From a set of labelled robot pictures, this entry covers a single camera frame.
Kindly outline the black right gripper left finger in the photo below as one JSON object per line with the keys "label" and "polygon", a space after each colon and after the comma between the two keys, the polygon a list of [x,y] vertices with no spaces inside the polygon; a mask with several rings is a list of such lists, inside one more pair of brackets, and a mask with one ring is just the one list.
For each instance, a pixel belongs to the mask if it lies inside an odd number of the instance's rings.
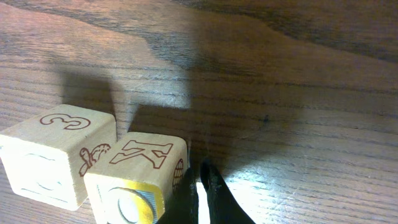
{"label": "black right gripper left finger", "polygon": [[198,203],[195,174],[188,168],[157,224],[198,224]]}

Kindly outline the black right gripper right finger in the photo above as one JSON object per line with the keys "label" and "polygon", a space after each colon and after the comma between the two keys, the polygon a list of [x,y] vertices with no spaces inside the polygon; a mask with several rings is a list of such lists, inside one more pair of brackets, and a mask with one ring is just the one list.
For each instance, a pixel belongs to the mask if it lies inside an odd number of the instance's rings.
{"label": "black right gripper right finger", "polygon": [[207,194],[211,224],[254,224],[233,197],[219,170],[209,159],[201,163],[200,178]]}

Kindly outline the yellow O block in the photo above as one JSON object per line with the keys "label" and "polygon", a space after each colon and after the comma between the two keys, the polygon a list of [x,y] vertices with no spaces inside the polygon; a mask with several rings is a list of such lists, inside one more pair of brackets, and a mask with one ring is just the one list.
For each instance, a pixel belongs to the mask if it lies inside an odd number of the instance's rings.
{"label": "yellow O block", "polygon": [[187,160],[180,137],[125,134],[84,176],[96,223],[157,223]]}

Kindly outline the yellow C block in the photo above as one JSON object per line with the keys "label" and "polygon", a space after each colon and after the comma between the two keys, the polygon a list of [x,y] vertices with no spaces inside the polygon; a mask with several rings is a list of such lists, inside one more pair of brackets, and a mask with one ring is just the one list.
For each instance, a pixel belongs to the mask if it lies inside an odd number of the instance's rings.
{"label": "yellow C block", "polygon": [[15,194],[74,211],[116,140],[112,114],[62,104],[1,131],[1,160]]}

